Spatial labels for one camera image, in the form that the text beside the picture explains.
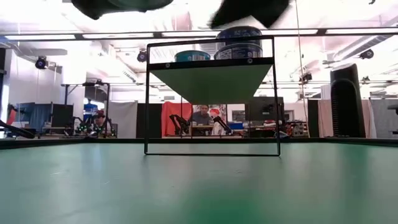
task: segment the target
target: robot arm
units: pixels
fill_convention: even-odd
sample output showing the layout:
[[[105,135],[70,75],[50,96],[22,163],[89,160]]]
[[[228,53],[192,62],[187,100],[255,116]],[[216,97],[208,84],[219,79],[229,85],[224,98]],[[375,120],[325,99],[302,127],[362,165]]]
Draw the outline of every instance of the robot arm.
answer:
[[[228,127],[228,125],[226,125],[226,123],[220,118],[220,116],[215,117],[213,119],[213,121],[219,123],[221,125],[221,127],[224,128],[224,130],[227,134],[232,133],[232,129],[230,127]]]
[[[174,134],[175,134],[175,135],[179,135],[181,129],[180,129],[180,127],[176,124],[176,122],[175,122],[175,120],[174,120],[174,115],[173,115],[173,114],[170,115],[169,118],[172,120],[172,122],[173,122],[173,124],[174,124],[174,130],[175,130],[175,131],[174,131]]]
[[[174,128],[175,128],[175,134],[178,135],[180,133],[182,134],[188,134],[189,133],[189,122],[183,118],[181,118],[179,115],[172,114],[169,116],[169,118],[173,121]]]

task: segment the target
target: blue container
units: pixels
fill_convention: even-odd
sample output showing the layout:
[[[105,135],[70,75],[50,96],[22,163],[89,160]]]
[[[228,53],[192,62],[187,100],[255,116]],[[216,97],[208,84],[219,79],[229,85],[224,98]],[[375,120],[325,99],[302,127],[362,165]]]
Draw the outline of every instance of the blue container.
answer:
[[[210,60],[210,54],[200,50],[186,50],[175,54],[175,62],[192,62],[198,60]]]
[[[229,128],[232,130],[242,130],[243,128],[243,123],[228,123]]]
[[[254,37],[262,35],[261,30],[251,27],[251,26],[239,26],[239,27],[232,27],[226,30],[221,31],[216,39],[225,39],[225,38],[235,38],[235,37]],[[221,48],[231,45],[231,44],[238,44],[238,43],[250,43],[250,44],[257,44],[261,47],[261,40],[246,40],[243,42],[220,42],[216,43],[217,50]]]
[[[262,48],[256,44],[232,44],[214,55],[216,60],[262,57]]]

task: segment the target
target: ceiling light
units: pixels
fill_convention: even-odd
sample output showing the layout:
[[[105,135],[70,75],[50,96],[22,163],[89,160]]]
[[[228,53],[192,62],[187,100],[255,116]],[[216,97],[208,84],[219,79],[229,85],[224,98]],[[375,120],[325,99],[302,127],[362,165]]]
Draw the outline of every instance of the ceiling light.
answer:
[[[73,40],[74,35],[7,35],[9,40]]]
[[[86,39],[125,39],[125,38],[153,38],[151,32],[135,34],[83,34]]]
[[[363,29],[328,29],[327,34],[384,34],[384,33],[398,33],[396,27],[385,28],[363,28]]]
[[[263,35],[298,35],[300,31],[300,34],[316,34],[318,32],[317,29],[294,29],[294,30],[262,30],[261,33]]]
[[[163,37],[215,37],[219,31],[163,32]]]

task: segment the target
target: tall black speaker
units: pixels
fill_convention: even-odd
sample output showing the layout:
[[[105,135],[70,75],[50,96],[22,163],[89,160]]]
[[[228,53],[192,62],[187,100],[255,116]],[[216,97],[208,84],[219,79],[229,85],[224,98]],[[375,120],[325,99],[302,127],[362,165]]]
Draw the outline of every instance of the tall black speaker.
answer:
[[[331,113],[336,137],[365,138],[358,69],[351,63],[330,72]]]
[[[6,49],[0,48],[0,113],[1,113],[1,105],[2,105],[2,86],[4,84],[4,76],[6,75]]]

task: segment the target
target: computer screen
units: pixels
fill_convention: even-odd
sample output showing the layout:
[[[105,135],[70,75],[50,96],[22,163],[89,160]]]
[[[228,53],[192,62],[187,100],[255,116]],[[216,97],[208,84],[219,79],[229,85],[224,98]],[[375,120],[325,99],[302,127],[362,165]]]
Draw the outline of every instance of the computer screen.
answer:
[[[275,105],[273,96],[253,97],[245,104],[246,121],[276,120],[276,112],[279,110],[279,120],[284,120],[284,99],[278,97],[278,106]]]
[[[54,104],[52,108],[52,127],[65,127],[73,118],[73,105]]]

